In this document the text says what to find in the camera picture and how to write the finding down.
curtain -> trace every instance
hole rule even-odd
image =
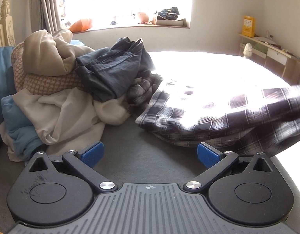
[[[61,28],[57,0],[29,0],[32,32],[46,29],[53,34]]]

carved wooden bedpost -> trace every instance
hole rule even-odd
[[[0,24],[3,25],[4,38],[6,46],[15,46],[15,35],[13,31],[13,22],[10,13],[9,0],[2,0],[1,5],[1,20]]]
[[[243,50],[244,57],[246,59],[250,59],[253,54],[253,47],[250,43],[247,43]]]

plaid fabric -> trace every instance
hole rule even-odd
[[[195,91],[163,81],[137,125],[175,145],[206,142],[240,155],[264,151],[271,157],[300,140],[300,85],[254,88],[234,97],[218,94],[213,101]]]
[[[146,77],[131,85],[127,91],[129,112],[134,117],[138,117],[147,108],[149,100],[162,82],[160,75],[150,72],[146,74]]]

desk drawer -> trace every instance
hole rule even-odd
[[[277,62],[280,62],[283,65],[286,65],[288,57],[278,53],[276,50],[273,50],[271,48],[268,48],[267,56],[270,57],[271,59],[276,60]]]

white bedsheet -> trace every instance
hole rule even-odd
[[[284,80],[257,63],[240,56],[204,52],[150,52],[156,71],[164,79],[204,85],[228,95],[247,89],[288,87]]]

